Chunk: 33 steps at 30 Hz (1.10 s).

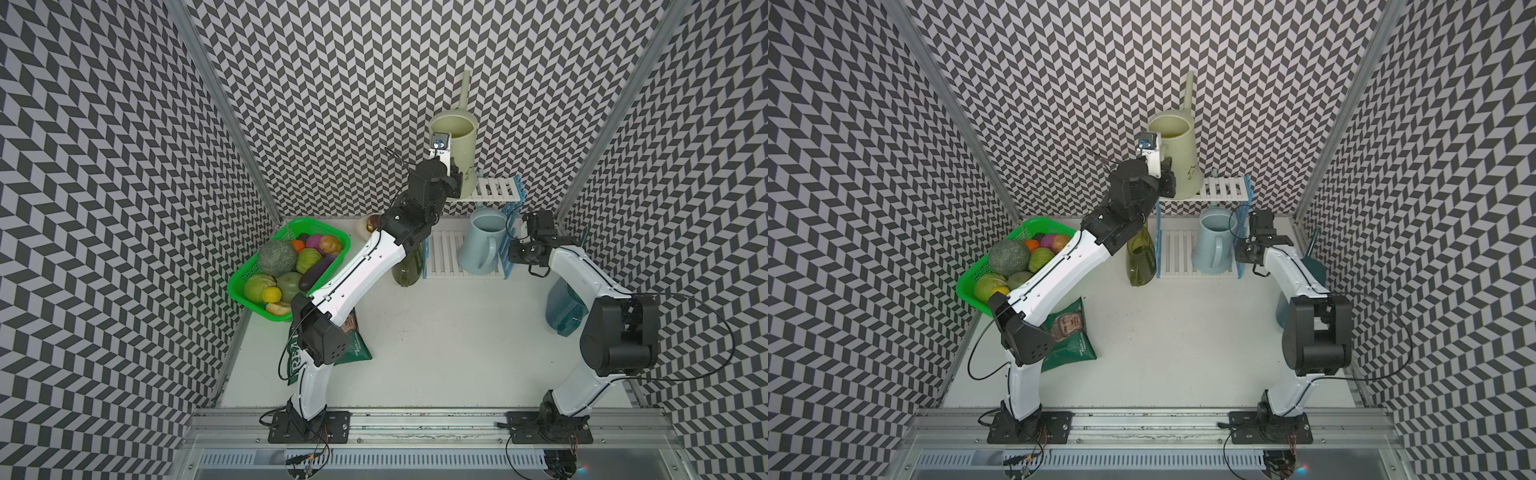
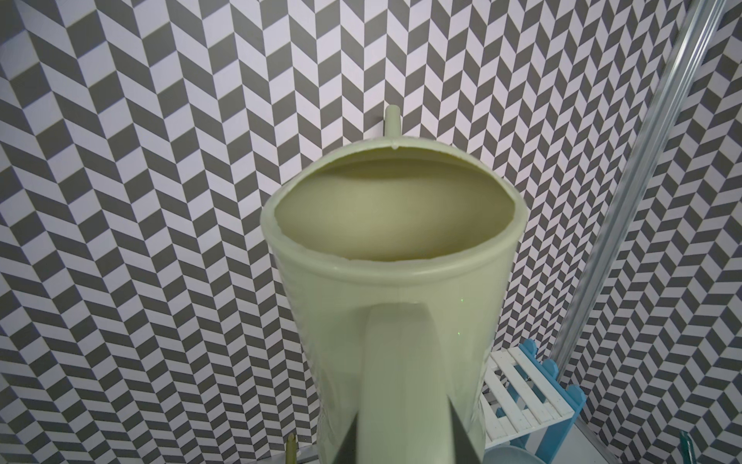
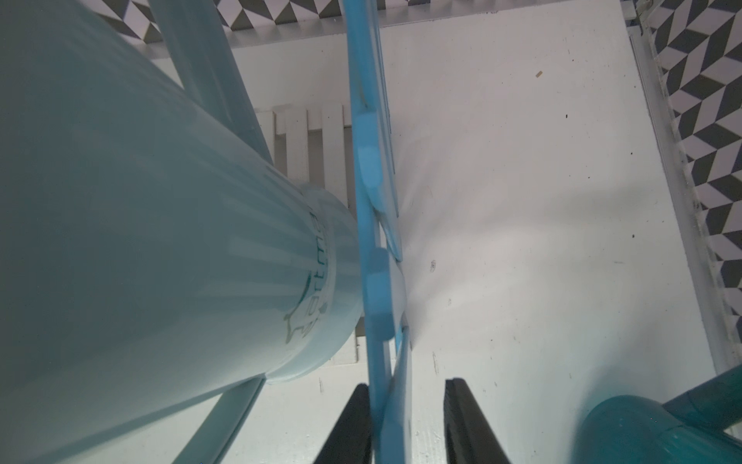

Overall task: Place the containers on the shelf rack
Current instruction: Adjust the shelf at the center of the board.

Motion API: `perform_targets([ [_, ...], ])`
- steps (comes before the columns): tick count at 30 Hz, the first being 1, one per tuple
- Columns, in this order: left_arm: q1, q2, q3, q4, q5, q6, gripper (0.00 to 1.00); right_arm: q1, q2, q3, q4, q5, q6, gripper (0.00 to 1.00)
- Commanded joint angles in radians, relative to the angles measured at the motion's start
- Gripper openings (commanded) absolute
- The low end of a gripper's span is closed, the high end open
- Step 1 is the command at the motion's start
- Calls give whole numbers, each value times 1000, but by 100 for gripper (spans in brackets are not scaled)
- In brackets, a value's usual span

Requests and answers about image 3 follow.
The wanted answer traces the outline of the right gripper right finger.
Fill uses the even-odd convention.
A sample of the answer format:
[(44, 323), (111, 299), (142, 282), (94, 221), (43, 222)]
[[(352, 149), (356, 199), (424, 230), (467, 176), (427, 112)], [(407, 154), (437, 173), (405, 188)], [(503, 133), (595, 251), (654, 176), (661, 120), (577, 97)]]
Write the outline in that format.
[(510, 464), (471, 389), (462, 378), (446, 380), (444, 440), (448, 463)]

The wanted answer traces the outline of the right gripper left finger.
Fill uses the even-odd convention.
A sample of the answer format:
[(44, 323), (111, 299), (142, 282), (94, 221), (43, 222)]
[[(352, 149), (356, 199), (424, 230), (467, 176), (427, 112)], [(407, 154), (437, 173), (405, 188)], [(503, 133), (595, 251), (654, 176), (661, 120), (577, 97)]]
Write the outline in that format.
[(314, 463), (369, 464), (372, 433), (369, 388), (358, 384)]

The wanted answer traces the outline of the teal transparent watering can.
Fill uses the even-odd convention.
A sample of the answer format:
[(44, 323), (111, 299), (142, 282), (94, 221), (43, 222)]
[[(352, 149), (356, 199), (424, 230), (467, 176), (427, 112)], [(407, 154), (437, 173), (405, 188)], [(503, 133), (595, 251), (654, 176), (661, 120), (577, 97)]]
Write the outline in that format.
[(741, 367), (666, 403), (615, 396), (593, 408), (579, 429), (575, 463), (739, 463)]

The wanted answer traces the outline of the light blue watering can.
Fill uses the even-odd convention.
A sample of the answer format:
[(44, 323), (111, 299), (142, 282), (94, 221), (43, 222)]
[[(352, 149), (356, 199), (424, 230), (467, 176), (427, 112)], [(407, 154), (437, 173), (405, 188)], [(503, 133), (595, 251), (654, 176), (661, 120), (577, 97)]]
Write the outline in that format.
[(209, 398), (179, 458), (219, 462), (361, 318), (355, 220), (274, 167), (216, 5), (151, 9), (177, 79), (77, 1), (1, 5), (5, 463)]

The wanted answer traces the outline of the blue white slatted shelf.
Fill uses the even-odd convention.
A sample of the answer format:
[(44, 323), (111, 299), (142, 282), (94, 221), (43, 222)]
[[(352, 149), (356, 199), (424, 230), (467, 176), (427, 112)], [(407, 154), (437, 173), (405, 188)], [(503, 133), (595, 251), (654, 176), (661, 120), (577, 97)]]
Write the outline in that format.
[(357, 230), (374, 463), (411, 460), (412, 348), (405, 319), (390, 113), (377, 6), (345, 4)]

